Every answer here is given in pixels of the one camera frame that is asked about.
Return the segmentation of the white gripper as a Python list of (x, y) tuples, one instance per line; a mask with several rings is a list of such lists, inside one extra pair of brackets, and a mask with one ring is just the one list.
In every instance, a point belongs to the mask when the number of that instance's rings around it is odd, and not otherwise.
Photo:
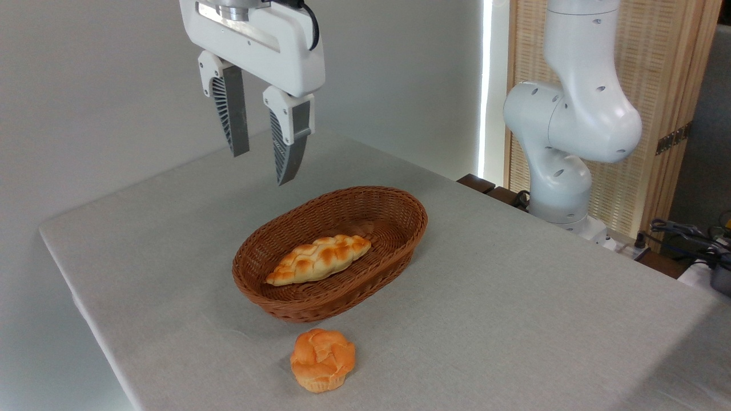
[(203, 93), (214, 101), (234, 157), (249, 151), (242, 70), (271, 85), (263, 100), (271, 118), (277, 183), (287, 184), (297, 175), (307, 138), (315, 130), (310, 93), (326, 82), (324, 45), (316, 19), (305, 9), (281, 2), (250, 5), (244, 21), (227, 15), (243, 7), (238, 1), (180, 1), (179, 5), (186, 34), (204, 49), (198, 56)]

